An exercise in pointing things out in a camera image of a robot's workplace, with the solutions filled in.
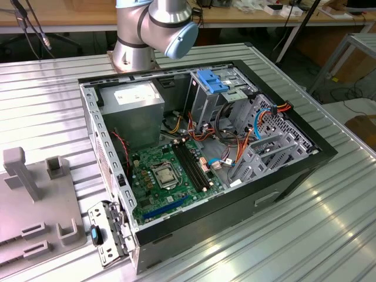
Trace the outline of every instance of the aluminum extrusion table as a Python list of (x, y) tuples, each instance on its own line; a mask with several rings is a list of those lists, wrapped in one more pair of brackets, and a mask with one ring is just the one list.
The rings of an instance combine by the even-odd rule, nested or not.
[[(129, 259), (103, 270), (88, 238), (85, 246), (8, 280), (375, 281), (375, 153), (253, 47), (193, 48), (179, 61), (156, 56), (163, 68), (244, 60), (338, 155), (290, 197), (140, 276)], [(88, 139), (77, 78), (113, 73), (105, 55), (0, 65), (0, 149), (22, 146), (28, 162), (56, 154), (67, 158), (86, 230), (87, 209), (108, 196)]]
[(333, 54), (329, 57), (328, 61), (325, 63), (323, 68), (320, 70), (318, 75), (316, 76), (312, 86), (308, 89), (308, 93), (312, 94), (319, 84), (322, 83), (323, 79), (325, 78), (326, 74), (328, 73), (329, 69), (333, 66), (334, 63), (338, 60), (338, 58), (343, 54), (345, 49), (353, 51), (355, 48), (362, 50), (368, 56), (376, 59), (376, 33), (349, 33), (347, 34), (338, 47), (334, 50)]

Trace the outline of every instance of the ram slot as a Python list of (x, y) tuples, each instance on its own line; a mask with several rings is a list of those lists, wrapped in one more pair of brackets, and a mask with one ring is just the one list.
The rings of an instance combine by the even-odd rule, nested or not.
[(192, 181), (195, 190), (199, 193), (202, 192), (204, 188), (208, 189), (210, 185), (196, 162), (193, 160), (187, 147), (185, 145), (174, 145), (172, 149), (179, 162), (182, 164), (185, 172), (188, 174), (189, 179)]

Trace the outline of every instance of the wooden desk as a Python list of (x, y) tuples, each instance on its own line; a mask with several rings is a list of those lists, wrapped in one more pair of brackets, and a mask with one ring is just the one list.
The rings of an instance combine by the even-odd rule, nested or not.
[[(1, 1), (0, 8), (12, 9), (9, 1)], [(191, 6), (197, 6), (194, 0), (188, 0)], [(46, 32), (74, 32), (74, 31), (112, 31), (116, 30), (116, 9), (100, 12), (77, 12), (66, 0), (33, 0), (33, 8)], [(288, 26), (298, 26), (304, 19), (303, 16), (291, 17)], [(239, 28), (257, 26), (283, 26), (286, 18), (271, 16), (264, 11), (255, 11), (245, 14), (238, 9), (231, 8), (204, 8), (205, 28)], [(376, 21), (372, 13), (365, 15), (365, 24), (370, 25)], [(308, 26), (330, 25), (363, 25), (364, 18), (355, 16), (354, 19), (335, 20), (322, 12), (316, 12)], [(0, 12), (0, 33), (21, 33), (13, 14)]]

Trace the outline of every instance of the black cable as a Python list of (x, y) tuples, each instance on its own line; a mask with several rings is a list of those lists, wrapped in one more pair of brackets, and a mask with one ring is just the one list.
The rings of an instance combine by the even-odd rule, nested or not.
[(357, 81), (355, 81), (354, 83), (354, 86), (353, 87), (340, 87), (340, 88), (335, 88), (335, 89), (332, 89), (330, 90), (330, 96), (333, 98), (333, 100), (335, 100), (336, 102), (343, 102), (343, 105), (349, 109), (350, 111), (354, 112), (354, 113), (362, 113), (363, 115), (367, 116), (366, 113), (362, 112), (362, 111), (356, 111), (356, 110), (353, 110), (352, 108), (350, 108), (349, 106), (346, 105), (346, 102), (345, 100), (338, 100), (337, 98), (334, 97), (333, 95), (333, 92), (335, 91), (338, 91), (338, 90), (347, 90), (347, 92), (345, 93), (345, 97), (348, 99), (348, 100), (353, 100), (353, 99), (358, 99), (358, 98), (364, 98), (364, 95), (363, 95), (363, 91), (357, 87), (357, 83), (359, 83), (361, 80), (363, 80), (364, 78), (366, 78), (368, 75), (370, 75), (371, 73), (373, 73), (374, 71), (376, 71), (376, 68), (374, 68), (373, 70), (371, 70), (370, 72), (368, 72), (366, 75), (362, 76), (361, 78), (359, 78)]
[(343, 105), (344, 105), (347, 109), (349, 109), (350, 111), (352, 111), (352, 112), (354, 112), (354, 113), (362, 113), (363, 115), (367, 116), (367, 114), (366, 114), (365, 112), (362, 112), (362, 111), (357, 112), (356, 110), (353, 110), (352, 108), (350, 108), (349, 106), (347, 106), (346, 103), (345, 103), (345, 100), (343, 100), (342, 102), (343, 102)]
[(40, 57), (36, 54), (36, 52), (35, 52), (35, 50), (34, 50), (34, 48), (33, 48), (33, 45), (31, 44), (31, 41), (30, 41), (30, 38), (29, 38), (28, 32), (27, 32), (25, 29), (23, 30), (23, 32), (24, 32), (24, 34), (25, 34), (26, 40), (27, 40), (28, 43), (29, 43), (29, 46), (30, 46), (31, 51), (33, 51), (33, 53), (34, 53), (34, 55), (36, 56), (36, 58), (37, 58), (38, 60), (40, 60)]
[(42, 43), (42, 45), (46, 49), (47, 53), (52, 57), (52, 59), (55, 59), (55, 56), (47, 48), (47, 46), (45, 45), (43, 39), (41, 38), (41, 36), (38, 33), (38, 31), (36, 31), (36, 29), (34, 28), (33, 24), (30, 22), (29, 18), (25, 18), (25, 20), (27, 21), (27, 23), (29, 24), (29, 26), (32, 28), (32, 30), (35, 32), (36, 37), (38, 37), (39, 41)]
[(38, 18), (36, 17), (36, 15), (35, 15), (35, 13), (34, 13), (34, 10), (33, 10), (33, 8), (32, 8), (31, 5), (30, 5), (29, 0), (26, 0), (26, 4), (28, 4), (28, 7), (29, 7), (29, 9), (30, 9), (30, 11), (31, 11), (31, 13), (32, 13), (32, 15), (33, 15), (35, 21), (36, 21), (36, 24), (37, 24), (38, 27), (39, 27), (39, 30), (41, 31), (41, 33), (44, 33), (43, 30), (42, 30), (42, 27), (41, 27), (41, 25), (40, 25), (40, 23), (39, 23), (39, 21), (38, 21)]
[(273, 50), (271, 50), (268, 58), (270, 59), (272, 54), (274, 53), (274, 51), (278, 48), (278, 46), (282, 43), (282, 41), (285, 39), (287, 33), (288, 33), (288, 28), (287, 28), (287, 23), (288, 23), (288, 20), (290, 19), (290, 16), (291, 16), (291, 13), (293, 12), (293, 8), (294, 8), (294, 5), (295, 5), (295, 0), (293, 1), (293, 3), (291, 4), (291, 10), (290, 10), (290, 13), (288, 14), (288, 17), (284, 23), (284, 30), (285, 30), (285, 33), (284, 35), (281, 37), (280, 41), (277, 43), (277, 45), (273, 48)]

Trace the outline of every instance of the gray fixture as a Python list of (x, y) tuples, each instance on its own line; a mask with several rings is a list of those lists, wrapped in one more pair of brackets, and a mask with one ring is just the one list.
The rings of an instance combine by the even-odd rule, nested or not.
[(4, 150), (0, 174), (0, 278), (86, 243), (68, 161), (25, 166), (21, 147)]

